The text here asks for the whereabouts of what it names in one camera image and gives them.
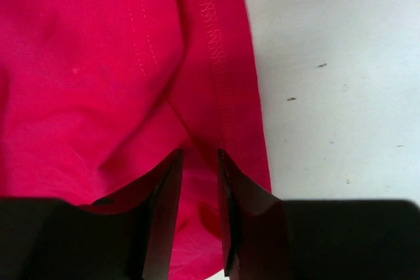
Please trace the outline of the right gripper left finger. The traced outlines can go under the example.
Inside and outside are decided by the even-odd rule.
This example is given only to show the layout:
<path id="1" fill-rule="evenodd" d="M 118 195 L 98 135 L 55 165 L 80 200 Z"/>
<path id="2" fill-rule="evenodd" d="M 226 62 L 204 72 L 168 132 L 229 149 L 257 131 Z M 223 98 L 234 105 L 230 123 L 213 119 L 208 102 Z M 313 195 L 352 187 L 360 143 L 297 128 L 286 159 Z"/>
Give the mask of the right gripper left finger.
<path id="1" fill-rule="evenodd" d="M 1 199 L 2 279 L 167 279 L 183 154 L 90 205 Z"/>

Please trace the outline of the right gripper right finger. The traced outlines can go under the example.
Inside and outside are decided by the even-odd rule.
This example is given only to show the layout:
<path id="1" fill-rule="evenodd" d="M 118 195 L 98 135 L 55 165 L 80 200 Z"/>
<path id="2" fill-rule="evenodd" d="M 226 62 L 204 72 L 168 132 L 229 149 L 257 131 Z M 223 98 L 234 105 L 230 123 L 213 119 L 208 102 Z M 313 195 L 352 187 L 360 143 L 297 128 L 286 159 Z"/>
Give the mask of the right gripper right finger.
<path id="1" fill-rule="evenodd" d="M 229 279 L 418 279 L 419 207 L 408 200 L 281 200 L 218 152 Z"/>

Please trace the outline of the crimson red t-shirt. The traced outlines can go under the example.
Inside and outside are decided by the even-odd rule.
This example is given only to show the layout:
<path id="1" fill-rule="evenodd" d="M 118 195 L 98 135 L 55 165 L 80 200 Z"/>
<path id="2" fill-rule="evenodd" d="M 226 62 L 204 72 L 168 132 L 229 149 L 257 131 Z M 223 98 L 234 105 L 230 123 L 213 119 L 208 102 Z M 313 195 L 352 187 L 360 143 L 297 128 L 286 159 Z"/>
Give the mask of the crimson red t-shirt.
<path id="1" fill-rule="evenodd" d="M 270 173 L 244 0 L 1 0 L 1 195 L 88 205 L 175 149 L 171 279 L 222 269 L 217 152 Z"/>

